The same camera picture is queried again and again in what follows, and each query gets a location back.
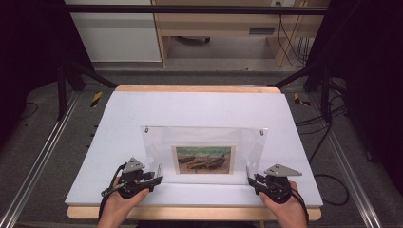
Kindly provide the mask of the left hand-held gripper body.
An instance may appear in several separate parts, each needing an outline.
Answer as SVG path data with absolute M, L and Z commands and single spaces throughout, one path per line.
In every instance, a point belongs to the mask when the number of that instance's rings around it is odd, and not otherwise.
M 131 158 L 125 165 L 122 175 L 119 179 L 119 184 L 122 187 L 118 190 L 119 194 L 124 199 L 130 199 L 141 191 L 141 181 L 144 178 L 144 165 Z

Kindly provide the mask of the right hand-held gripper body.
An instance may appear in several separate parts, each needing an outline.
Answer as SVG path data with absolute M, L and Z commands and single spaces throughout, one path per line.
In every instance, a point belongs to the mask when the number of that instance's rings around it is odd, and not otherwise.
M 291 198 L 291 184 L 288 178 L 302 175 L 301 172 L 278 163 L 266 169 L 264 174 L 264 193 L 275 203 L 285 203 Z

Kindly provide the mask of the boat picture print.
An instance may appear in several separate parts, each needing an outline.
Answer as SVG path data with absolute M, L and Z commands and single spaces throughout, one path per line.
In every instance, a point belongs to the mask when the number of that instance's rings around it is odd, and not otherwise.
M 232 174 L 235 147 L 230 145 L 173 146 L 173 160 L 179 175 Z

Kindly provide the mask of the clear acrylic photo frame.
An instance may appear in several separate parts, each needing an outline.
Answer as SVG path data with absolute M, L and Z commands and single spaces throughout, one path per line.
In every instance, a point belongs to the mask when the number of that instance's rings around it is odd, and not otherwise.
M 267 141 L 266 128 L 144 126 L 142 128 L 146 168 L 163 177 L 164 183 L 240 185 L 247 173 L 259 168 Z M 230 145 L 235 147 L 232 174 L 179 175 L 173 160 L 173 146 Z

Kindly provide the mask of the person's right hand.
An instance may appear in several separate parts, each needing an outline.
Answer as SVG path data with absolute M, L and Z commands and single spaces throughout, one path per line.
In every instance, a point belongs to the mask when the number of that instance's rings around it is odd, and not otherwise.
M 295 197 L 283 204 L 273 202 L 262 192 L 259 192 L 259 197 L 275 215 L 281 228 L 308 228 L 304 209 Z

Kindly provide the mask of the person's left hand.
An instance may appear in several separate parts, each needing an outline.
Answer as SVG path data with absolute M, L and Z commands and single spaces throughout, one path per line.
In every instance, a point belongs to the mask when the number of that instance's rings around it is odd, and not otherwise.
M 130 199 L 124 199 L 115 191 L 106 200 L 104 211 L 96 228 L 120 228 L 130 211 L 142 202 L 149 190 L 144 189 Z

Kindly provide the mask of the black metal stand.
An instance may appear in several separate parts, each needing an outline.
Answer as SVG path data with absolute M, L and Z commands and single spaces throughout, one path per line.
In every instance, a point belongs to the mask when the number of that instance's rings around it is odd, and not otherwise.
M 64 61 L 57 69 L 59 104 L 58 121 L 60 121 L 67 113 L 66 83 L 69 83 L 74 91 L 83 91 L 86 87 L 86 84 L 82 79 L 82 75 L 86 75 L 109 88 L 116 88 L 118 86 L 118 84 L 115 84 L 96 73 L 94 69 L 80 65 L 77 62 Z
M 307 92 L 312 92 L 321 86 L 320 93 L 320 114 L 324 120 L 329 123 L 332 120 L 330 102 L 329 102 L 329 91 L 330 91 L 330 71 L 325 64 L 319 62 L 313 62 L 310 65 L 305 66 L 299 71 L 291 74 L 287 78 L 270 85 L 270 87 L 283 88 L 284 86 L 292 83 L 296 79 L 303 76 L 307 76 L 307 80 L 303 86 L 304 90 Z

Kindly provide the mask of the white cabinet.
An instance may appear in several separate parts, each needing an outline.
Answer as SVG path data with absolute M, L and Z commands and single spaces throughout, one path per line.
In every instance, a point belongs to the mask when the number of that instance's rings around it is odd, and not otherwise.
M 92 62 L 160 62 L 152 13 L 71 13 Z

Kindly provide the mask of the grey desk label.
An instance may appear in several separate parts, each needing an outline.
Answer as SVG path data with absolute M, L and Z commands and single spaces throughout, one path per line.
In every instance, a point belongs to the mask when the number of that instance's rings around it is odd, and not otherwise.
M 250 28 L 250 35 L 273 35 L 275 33 L 275 28 Z

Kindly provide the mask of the black curtain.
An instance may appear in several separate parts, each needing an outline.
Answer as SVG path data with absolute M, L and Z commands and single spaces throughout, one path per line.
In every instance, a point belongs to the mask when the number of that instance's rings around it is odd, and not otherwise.
M 71 15 L 48 8 L 65 3 L 65 0 L 0 0 L 0 147 L 13 134 L 29 93 L 54 82 L 61 64 L 45 30 L 34 25 L 39 18 L 57 36 L 67 57 L 92 68 Z
M 403 0 L 330 0 L 309 60 L 345 81 L 363 142 L 403 195 Z

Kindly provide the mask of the light wooden desk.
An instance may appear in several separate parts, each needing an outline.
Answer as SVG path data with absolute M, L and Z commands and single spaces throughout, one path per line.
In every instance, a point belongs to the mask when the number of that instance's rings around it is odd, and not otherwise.
M 331 0 L 150 0 L 154 6 L 240 6 L 326 8 Z M 258 36 L 267 39 L 276 64 L 283 67 L 297 51 L 296 39 L 317 36 L 321 15 L 168 14 L 154 15 L 162 39 L 174 36 Z M 250 28 L 275 28 L 273 35 L 250 35 Z

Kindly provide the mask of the black horizontal metal bar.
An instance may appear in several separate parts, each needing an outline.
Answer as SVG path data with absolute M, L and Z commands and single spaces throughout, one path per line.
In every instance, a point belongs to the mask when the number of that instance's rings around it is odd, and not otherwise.
M 189 13 L 325 15 L 326 8 L 239 7 L 239 6 L 147 6 L 147 5 L 65 5 L 68 12 L 84 13 Z

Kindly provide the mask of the aluminium floor rail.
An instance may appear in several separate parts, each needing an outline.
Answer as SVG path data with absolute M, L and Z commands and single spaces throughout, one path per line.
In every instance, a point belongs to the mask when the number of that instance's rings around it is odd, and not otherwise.
M 73 92 L 71 94 L 71 97 L 69 98 L 69 101 L 67 103 L 67 110 L 65 114 L 63 114 L 60 119 L 55 122 L 54 126 L 52 127 L 50 133 L 46 138 L 46 141 L 42 145 L 41 150 L 35 157 L 35 161 L 29 168 L 28 173 L 24 176 L 24 181 L 15 192 L 15 196 L 8 206 L 8 209 L 0 218 L 0 228 L 12 228 L 18 220 L 33 191 L 33 188 L 35 187 L 37 181 L 43 173 L 44 168 L 47 165 L 48 159 L 52 155 L 56 144 L 63 134 L 63 131 L 79 98 L 79 92 Z
M 320 114 L 320 98 L 317 94 L 309 94 L 308 98 L 312 103 L 313 109 L 319 115 L 319 123 L 323 128 L 323 134 L 316 150 L 322 145 L 333 156 L 334 161 L 338 167 L 339 179 L 336 181 L 344 189 L 345 199 L 341 203 L 330 203 L 325 200 L 326 205 L 332 205 L 335 208 L 343 210 L 346 214 L 348 210 L 355 211 L 359 215 L 359 221 L 363 224 L 364 228 L 382 228 L 381 222 L 375 212 L 370 200 L 364 191 L 364 188 L 359 181 L 353 166 L 348 161 L 340 141 L 336 137 L 336 133 L 332 129 L 332 123 L 326 123 Z

